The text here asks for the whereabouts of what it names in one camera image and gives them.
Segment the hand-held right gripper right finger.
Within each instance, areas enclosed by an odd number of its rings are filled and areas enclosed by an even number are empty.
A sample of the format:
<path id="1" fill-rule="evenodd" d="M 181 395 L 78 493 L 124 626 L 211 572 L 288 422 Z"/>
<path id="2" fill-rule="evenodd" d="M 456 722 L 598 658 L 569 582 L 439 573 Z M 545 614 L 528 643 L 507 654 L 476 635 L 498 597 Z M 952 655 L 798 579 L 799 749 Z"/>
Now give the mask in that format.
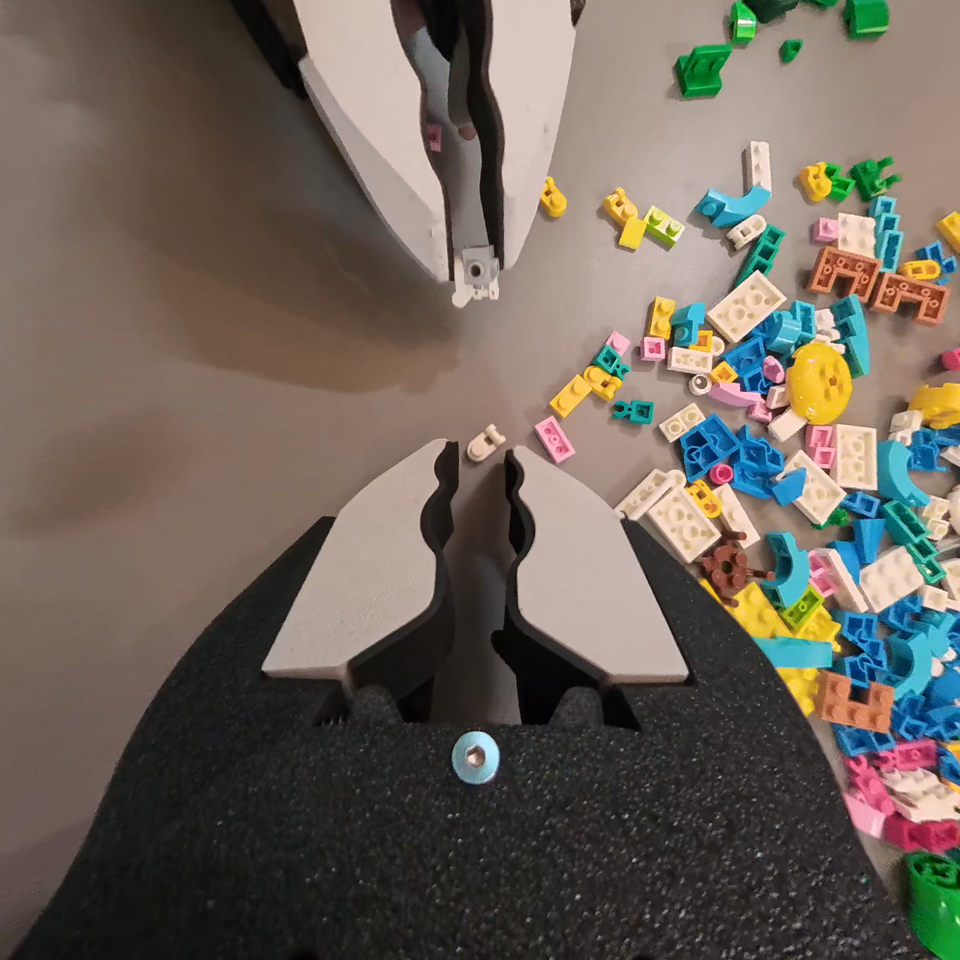
<path id="1" fill-rule="evenodd" d="M 547 724 L 570 690 L 620 719 L 635 686 L 676 686 L 690 666 L 624 528 L 598 494 L 525 446 L 505 457 L 514 559 L 495 652 L 515 680 L 522 724 Z"/>

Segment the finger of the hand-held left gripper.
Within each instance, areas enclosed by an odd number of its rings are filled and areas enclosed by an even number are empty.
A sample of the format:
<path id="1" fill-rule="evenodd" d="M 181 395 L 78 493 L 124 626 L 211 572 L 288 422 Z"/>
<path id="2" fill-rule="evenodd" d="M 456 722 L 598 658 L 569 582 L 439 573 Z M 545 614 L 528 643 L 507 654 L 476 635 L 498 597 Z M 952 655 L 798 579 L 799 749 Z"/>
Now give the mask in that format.
<path id="1" fill-rule="evenodd" d="M 426 146 L 424 89 L 390 2 L 297 1 L 307 93 L 366 198 L 433 280 L 451 279 L 448 204 Z"/>
<path id="2" fill-rule="evenodd" d="M 512 268 L 532 227 L 567 98 L 579 2 L 457 2 L 487 242 Z"/>

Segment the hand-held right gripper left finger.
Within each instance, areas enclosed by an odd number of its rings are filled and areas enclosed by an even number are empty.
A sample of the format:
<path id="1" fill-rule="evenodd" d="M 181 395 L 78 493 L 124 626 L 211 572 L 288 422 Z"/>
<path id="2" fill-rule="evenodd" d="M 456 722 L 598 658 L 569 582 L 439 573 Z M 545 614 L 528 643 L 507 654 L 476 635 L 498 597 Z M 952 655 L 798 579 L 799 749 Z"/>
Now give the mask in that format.
<path id="1" fill-rule="evenodd" d="M 453 645 L 444 548 L 459 485 L 457 442 L 434 439 L 339 511 L 262 663 L 272 679 L 387 690 L 408 722 L 429 721 Z"/>

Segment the grey white lego assembly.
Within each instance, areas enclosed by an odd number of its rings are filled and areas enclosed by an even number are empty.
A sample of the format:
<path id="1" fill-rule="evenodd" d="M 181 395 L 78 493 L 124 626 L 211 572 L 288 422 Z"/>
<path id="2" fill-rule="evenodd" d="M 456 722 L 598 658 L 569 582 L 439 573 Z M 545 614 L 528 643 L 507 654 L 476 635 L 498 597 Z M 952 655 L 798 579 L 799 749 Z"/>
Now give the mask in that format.
<path id="1" fill-rule="evenodd" d="M 499 299 L 499 260 L 493 245 L 463 248 L 453 259 L 451 303 L 463 308 L 471 301 Z"/>

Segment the pink lego plate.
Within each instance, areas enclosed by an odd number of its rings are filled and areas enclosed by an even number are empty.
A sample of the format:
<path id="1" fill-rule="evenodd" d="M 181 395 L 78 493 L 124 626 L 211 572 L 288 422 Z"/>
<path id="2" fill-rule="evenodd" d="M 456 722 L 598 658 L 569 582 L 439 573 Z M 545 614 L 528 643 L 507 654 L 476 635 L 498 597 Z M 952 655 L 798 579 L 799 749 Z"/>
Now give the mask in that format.
<path id="1" fill-rule="evenodd" d="M 560 465 L 575 454 L 575 448 L 555 415 L 534 425 L 534 432 L 554 465 Z"/>

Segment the group of green lego pieces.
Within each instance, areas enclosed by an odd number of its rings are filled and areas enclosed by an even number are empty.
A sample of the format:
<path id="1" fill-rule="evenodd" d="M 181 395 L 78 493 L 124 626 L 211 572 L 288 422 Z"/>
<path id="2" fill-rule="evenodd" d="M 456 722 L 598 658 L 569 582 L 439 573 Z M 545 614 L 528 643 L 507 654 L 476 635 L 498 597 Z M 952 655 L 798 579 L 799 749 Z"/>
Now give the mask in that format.
<path id="1" fill-rule="evenodd" d="M 714 98 L 723 87 L 722 70 L 735 49 L 749 45 L 762 25 L 783 19 L 800 1 L 736 1 L 729 3 L 728 41 L 699 45 L 677 58 L 674 75 L 683 99 Z M 887 1 L 842 2 L 841 18 L 846 38 L 873 42 L 884 36 L 891 23 Z"/>

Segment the yellow lego plate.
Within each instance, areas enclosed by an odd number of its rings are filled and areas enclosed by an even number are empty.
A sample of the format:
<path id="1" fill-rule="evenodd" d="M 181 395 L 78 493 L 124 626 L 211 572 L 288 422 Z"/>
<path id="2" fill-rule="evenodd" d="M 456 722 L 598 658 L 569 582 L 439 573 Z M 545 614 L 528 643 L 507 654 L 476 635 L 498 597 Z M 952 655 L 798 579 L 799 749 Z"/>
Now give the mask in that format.
<path id="1" fill-rule="evenodd" d="M 589 382 L 577 374 L 550 400 L 549 406 L 559 419 L 565 419 L 592 392 Z"/>

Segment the pile of colourful lego pieces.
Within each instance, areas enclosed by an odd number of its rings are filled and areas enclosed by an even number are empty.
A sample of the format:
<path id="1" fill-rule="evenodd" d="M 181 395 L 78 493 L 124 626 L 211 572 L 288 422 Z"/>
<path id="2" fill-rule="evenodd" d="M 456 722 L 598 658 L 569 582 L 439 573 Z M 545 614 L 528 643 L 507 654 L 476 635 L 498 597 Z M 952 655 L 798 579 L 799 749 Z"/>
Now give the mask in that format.
<path id="1" fill-rule="evenodd" d="M 869 320 L 933 328 L 957 276 L 947 241 L 903 254 L 892 157 L 802 169 L 812 202 L 859 192 L 863 210 L 820 218 L 804 293 L 771 278 L 786 234 L 768 222 L 766 142 L 747 150 L 742 198 L 709 190 L 698 213 L 748 249 L 714 306 L 654 299 L 634 360 L 663 362 L 696 398 L 659 429 L 679 469 L 655 469 L 615 508 L 654 523 L 679 560 L 743 627 L 805 718 L 826 726 L 854 827 L 905 855 L 911 926 L 958 958 L 958 348 L 894 410 L 887 429 L 844 420 L 871 372 Z"/>

